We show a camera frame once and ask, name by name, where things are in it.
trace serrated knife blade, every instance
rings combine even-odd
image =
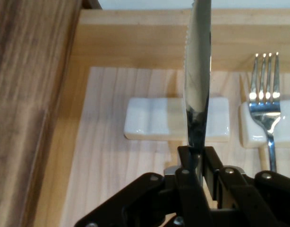
[[[197,151],[194,168],[201,184],[211,71],[210,31],[211,0],[195,0],[186,43],[184,99],[188,145]]]

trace screw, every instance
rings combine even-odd
[[[175,226],[181,226],[181,227],[185,226],[185,223],[184,223],[184,219],[183,219],[183,217],[181,217],[181,216],[177,216],[177,217],[174,219],[173,224],[174,224]]]
[[[150,180],[151,181],[157,181],[159,178],[155,175],[151,175]]]
[[[89,223],[85,227],[98,227],[96,223]]]
[[[189,174],[189,170],[187,170],[187,169],[183,169],[183,170],[182,170],[182,173],[183,173],[183,174]]]
[[[263,173],[262,177],[265,178],[265,179],[271,179],[272,178],[272,176],[270,174],[268,174],[268,173]]]
[[[228,174],[232,174],[232,173],[234,173],[234,170],[231,168],[227,168],[227,169],[225,169],[225,172]]]

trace wood grain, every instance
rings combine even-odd
[[[190,10],[82,10],[72,57],[89,65],[182,69]],[[245,71],[280,52],[290,72],[290,9],[214,9],[212,68]]]
[[[34,219],[80,6],[0,1],[0,227]]]
[[[135,177],[148,171],[161,173],[177,163],[176,148],[184,142],[129,141],[123,136],[123,125],[130,97],[181,95],[182,71],[177,69],[182,66],[188,14],[189,10],[82,11],[35,227],[71,226]],[[214,70],[242,70],[241,63],[253,63],[253,53],[264,51],[262,48],[273,51],[273,47],[287,54],[283,68],[290,70],[290,36],[273,34],[274,28],[290,32],[290,10],[215,10],[213,21],[220,40],[213,51],[217,47],[224,51],[218,52]],[[167,70],[136,69],[141,67]],[[281,85],[289,96],[290,74],[283,77]],[[248,73],[212,74],[211,95],[230,101],[232,137],[229,143],[207,145],[216,148],[224,164],[240,166],[253,176],[267,169],[268,162],[265,149],[245,150],[239,142],[238,106],[245,101],[248,84]],[[84,100],[86,86],[90,97]],[[279,151],[278,168],[290,177],[290,149]]]
[[[165,167],[177,164],[176,148],[185,141],[127,140],[123,129],[131,97],[181,96],[182,75],[180,70],[91,68],[60,227],[73,226],[141,174],[162,174]],[[206,145],[215,147],[225,165],[240,166],[253,177],[268,168],[268,156],[264,149],[244,149],[239,140],[239,105],[249,76],[212,73],[211,96],[229,100],[231,138]],[[281,79],[290,81],[290,74]],[[290,93],[290,83],[282,83],[281,90]],[[277,149],[277,161],[279,172],[290,177],[290,149]]]

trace wooden tray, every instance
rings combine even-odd
[[[81,12],[35,227],[73,226],[142,173],[177,164],[186,142],[127,140],[123,127],[130,97],[181,96],[188,18],[189,10]],[[207,145],[253,176],[268,168],[266,150],[241,147],[238,107],[256,52],[281,53],[281,91],[290,95],[290,10],[214,10],[212,43],[211,93],[229,99],[231,139]],[[290,177],[290,149],[277,161]]]

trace fork handle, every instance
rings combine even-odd
[[[268,149],[269,149],[270,170],[273,172],[277,172],[274,136],[268,133],[267,139],[268,139]]]

